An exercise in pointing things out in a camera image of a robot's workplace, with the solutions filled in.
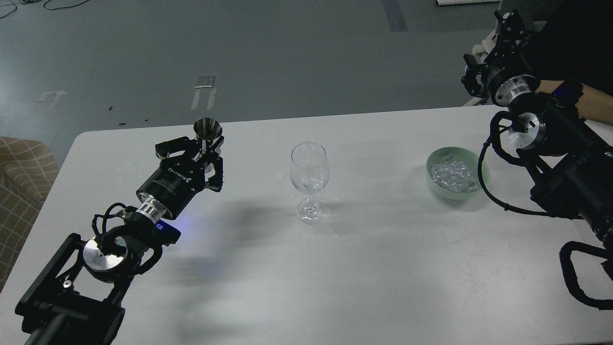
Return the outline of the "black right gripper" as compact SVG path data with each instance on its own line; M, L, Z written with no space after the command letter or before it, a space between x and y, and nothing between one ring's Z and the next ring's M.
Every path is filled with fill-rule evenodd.
M470 96L508 107L519 95L534 92L538 79L522 52L534 38L517 10L496 10L495 46L484 61L475 55L463 54L465 74L461 83Z

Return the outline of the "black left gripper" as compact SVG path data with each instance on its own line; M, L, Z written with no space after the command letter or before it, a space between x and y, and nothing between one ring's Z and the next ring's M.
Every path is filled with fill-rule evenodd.
M201 160L198 141L187 136L155 145L159 167L136 190L144 202L151 197L162 205L163 219L175 220L193 197L202 190L221 192L223 187L223 136L204 136L201 139Z

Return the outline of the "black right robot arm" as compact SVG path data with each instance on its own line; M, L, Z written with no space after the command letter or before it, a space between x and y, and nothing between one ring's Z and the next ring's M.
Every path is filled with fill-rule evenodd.
M518 11L494 14L499 24L495 45L482 62L464 55L461 80L471 96L490 98L501 107L477 160L479 184L504 210L586 221L602 247L564 244L559 251L563 278L576 300L611 310L610 299L593 299L580 288L571 256L578 252L602 258L605 273L612 275L612 147L579 116L576 105L584 88L578 81L563 81L552 93L537 92L541 81L523 54L535 32ZM534 182L530 199L540 211L509 205L489 192L482 172L489 147L508 164L527 170Z

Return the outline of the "person's forearm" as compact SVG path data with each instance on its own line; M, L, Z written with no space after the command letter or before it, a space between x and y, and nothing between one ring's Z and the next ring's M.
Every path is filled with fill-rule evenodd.
M579 116L611 125L613 123L613 98L583 83L581 86L582 96L576 103Z

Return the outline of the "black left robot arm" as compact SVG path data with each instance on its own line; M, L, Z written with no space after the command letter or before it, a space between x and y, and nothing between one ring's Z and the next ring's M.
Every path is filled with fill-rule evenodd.
M27 345L110 345L125 318L132 281L177 243L170 225L195 195L220 192L224 136L199 134L156 145L160 163L136 190L138 205L94 214L92 238L70 234L15 307Z

